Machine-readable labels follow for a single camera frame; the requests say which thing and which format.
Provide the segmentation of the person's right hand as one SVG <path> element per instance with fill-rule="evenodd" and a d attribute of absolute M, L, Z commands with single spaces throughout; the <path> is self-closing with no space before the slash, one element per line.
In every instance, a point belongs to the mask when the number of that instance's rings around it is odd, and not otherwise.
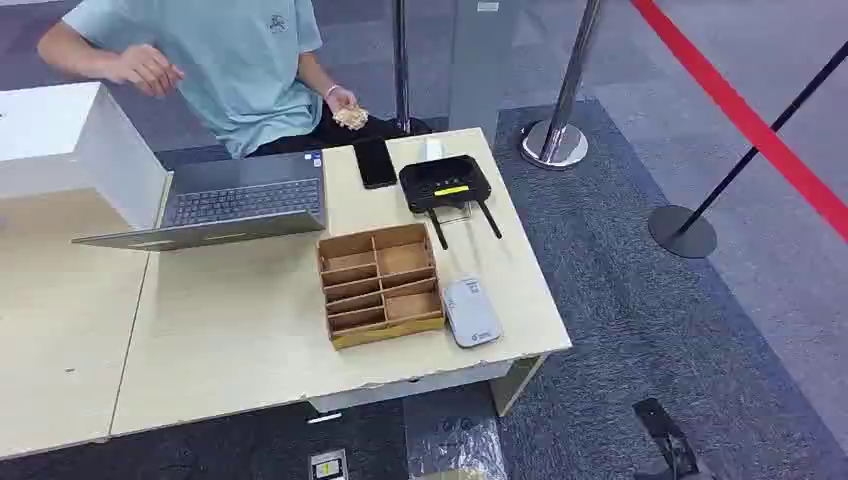
<path fill-rule="evenodd" d="M 177 89 L 184 73 L 155 47 L 142 44 L 130 46 L 108 60 L 105 78 L 117 84 L 131 84 L 148 96 L 164 98 Z"/>

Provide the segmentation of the person's left hand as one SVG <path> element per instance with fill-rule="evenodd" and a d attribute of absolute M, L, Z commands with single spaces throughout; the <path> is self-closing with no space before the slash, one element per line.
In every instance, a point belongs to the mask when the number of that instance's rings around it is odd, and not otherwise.
<path fill-rule="evenodd" d="M 325 103 L 330 108 L 332 119 L 344 128 L 359 130 L 367 121 L 367 114 L 363 113 L 355 96 L 339 85 L 328 89 Z"/>

